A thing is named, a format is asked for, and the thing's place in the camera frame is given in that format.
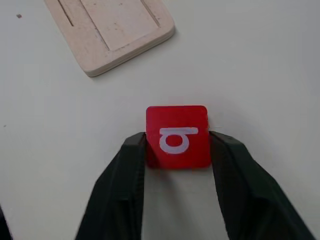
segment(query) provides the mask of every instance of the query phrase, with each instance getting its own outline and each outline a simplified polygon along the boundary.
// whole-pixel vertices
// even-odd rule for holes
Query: tabletop
[[[318,0],[165,0],[163,44],[95,78],[42,0],[0,5],[0,204],[15,240],[74,239],[149,106],[204,105],[320,238]],[[147,170],[143,239],[228,239],[212,169]]]

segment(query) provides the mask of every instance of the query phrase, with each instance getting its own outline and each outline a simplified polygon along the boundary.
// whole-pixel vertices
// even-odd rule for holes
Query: white table
[[[320,238],[320,1],[165,4],[172,39],[88,78],[42,0],[1,1],[0,204],[14,239],[73,239],[95,180],[154,105],[205,105]],[[147,178],[144,239],[227,239],[210,169]]]

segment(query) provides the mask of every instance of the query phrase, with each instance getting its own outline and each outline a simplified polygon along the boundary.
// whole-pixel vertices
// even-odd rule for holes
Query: white symbol
[[[160,148],[168,154],[182,154],[189,147],[188,134],[197,134],[198,128],[196,127],[166,127],[160,128]],[[180,136],[182,138],[182,143],[179,146],[169,146],[167,144],[167,137],[169,136]]]

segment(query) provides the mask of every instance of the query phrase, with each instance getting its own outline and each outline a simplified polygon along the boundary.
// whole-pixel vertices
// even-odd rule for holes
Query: red block
[[[146,110],[147,165],[162,169],[211,164],[204,106],[150,106]]]

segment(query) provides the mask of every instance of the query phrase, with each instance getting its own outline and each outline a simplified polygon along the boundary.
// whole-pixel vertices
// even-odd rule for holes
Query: wooden tray
[[[174,21],[161,0],[45,0],[89,77],[169,39]]]

